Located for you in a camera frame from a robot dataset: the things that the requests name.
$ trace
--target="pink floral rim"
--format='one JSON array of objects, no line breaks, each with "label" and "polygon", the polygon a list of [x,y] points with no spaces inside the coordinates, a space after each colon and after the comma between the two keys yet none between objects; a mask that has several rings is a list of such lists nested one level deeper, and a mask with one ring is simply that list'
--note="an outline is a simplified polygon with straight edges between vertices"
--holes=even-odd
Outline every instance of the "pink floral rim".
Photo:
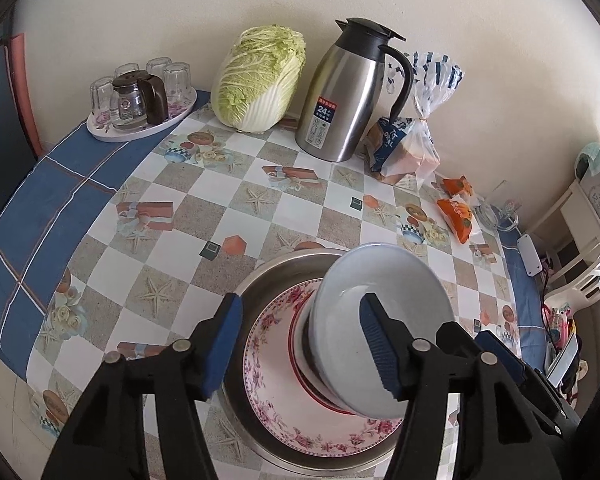
[{"label": "pink floral rim", "polygon": [[289,428],[269,400],[260,400],[258,392],[264,389],[265,377],[259,359],[259,350],[267,344],[267,332],[282,320],[281,314],[290,308],[293,313],[298,312],[311,296],[313,290],[307,290],[313,283],[300,283],[280,294],[260,314],[249,333],[244,348],[242,373],[244,386],[251,403],[251,407],[269,433],[289,447],[306,454],[315,456],[339,457],[350,456],[369,449],[379,444],[391,435],[401,424],[402,420],[373,420],[359,417],[362,425],[360,430],[350,433],[349,438],[343,442],[325,440],[320,434],[309,436],[303,434],[298,428]]}]

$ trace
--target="silver rivet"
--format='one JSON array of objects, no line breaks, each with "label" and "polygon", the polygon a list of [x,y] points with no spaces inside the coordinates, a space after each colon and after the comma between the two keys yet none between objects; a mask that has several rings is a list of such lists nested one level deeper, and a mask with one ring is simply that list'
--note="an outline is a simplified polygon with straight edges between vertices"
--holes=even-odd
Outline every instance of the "silver rivet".
[{"label": "silver rivet", "polygon": [[491,352],[483,352],[480,354],[480,359],[486,365],[494,365],[498,362],[498,358]]},{"label": "silver rivet", "polygon": [[426,339],[416,339],[411,345],[418,352],[428,352],[431,350],[431,343]]},{"label": "silver rivet", "polygon": [[118,352],[116,350],[112,350],[111,352],[104,354],[103,361],[109,365],[112,365],[113,363],[117,363],[119,359],[120,359],[120,352]]},{"label": "silver rivet", "polygon": [[173,342],[172,346],[176,352],[186,352],[189,350],[189,348],[191,348],[191,343],[188,339],[178,339],[177,341]]}]

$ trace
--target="wall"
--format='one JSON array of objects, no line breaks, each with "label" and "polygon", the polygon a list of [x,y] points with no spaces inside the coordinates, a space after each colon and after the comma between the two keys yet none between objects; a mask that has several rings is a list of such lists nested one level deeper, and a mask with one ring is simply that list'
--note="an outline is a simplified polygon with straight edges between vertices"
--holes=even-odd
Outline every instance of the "wall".
[{"label": "wall", "polygon": [[[580,0],[21,0],[38,129],[56,142],[89,109],[91,81],[119,64],[170,56],[197,88],[245,28],[280,23],[304,34],[307,64],[292,111],[337,38],[333,20],[364,16],[407,37],[402,50],[444,52],[466,77],[432,116],[440,170],[486,193],[512,181],[527,221],[573,179],[573,159],[600,139],[600,28]],[[384,95],[378,113],[388,110]]]}]

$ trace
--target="checkered tablecloth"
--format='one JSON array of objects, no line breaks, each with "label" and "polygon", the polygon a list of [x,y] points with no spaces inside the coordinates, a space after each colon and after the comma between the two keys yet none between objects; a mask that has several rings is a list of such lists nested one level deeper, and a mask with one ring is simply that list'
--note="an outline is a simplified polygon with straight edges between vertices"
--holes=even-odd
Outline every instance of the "checkered tablecloth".
[{"label": "checkered tablecloth", "polygon": [[[193,132],[204,135],[188,142]],[[178,156],[182,162],[168,162]],[[299,178],[289,168],[313,170],[315,177]],[[400,244],[436,273],[468,332],[503,326],[503,307],[515,313],[515,306],[502,245],[485,230],[459,244],[436,206],[441,196],[435,182],[419,191],[382,184],[356,156],[337,164],[313,158],[284,128],[242,134],[221,124],[210,108],[197,110],[135,168],[71,257],[66,283],[46,309],[27,365],[34,409],[44,412],[42,393],[52,391],[70,412],[105,352],[133,342],[142,353],[144,345],[188,337],[224,293],[302,242],[344,249],[375,241]],[[173,203],[173,217],[155,213],[168,218],[153,219],[173,228],[154,223],[157,229],[125,229],[149,202]],[[125,216],[130,209],[134,214]],[[424,219],[423,243],[400,224],[403,210]],[[240,441],[215,399],[198,408],[221,479],[291,476]],[[151,476],[164,480],[151,396],[144,416]],[[41,418],[49,431],[60,429]],[[450,478],[457,428],[448,423],[439,478]],[[381,477],[385,470],[382,464],[356,477]]]}]

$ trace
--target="floral plate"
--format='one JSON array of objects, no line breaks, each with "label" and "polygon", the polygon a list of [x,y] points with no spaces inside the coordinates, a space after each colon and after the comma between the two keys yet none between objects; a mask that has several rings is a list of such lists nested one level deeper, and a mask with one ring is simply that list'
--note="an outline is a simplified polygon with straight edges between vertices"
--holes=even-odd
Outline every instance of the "floral plate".
[{"label": "floral plate", "polygon": [[258,316],[244,349],[244,387],[260,422],[287,446],[314,456],[349,456],[382,442],[402,420],[333,410],[301,386],[291,359],[292,327],[320,281],[287,289]]}]

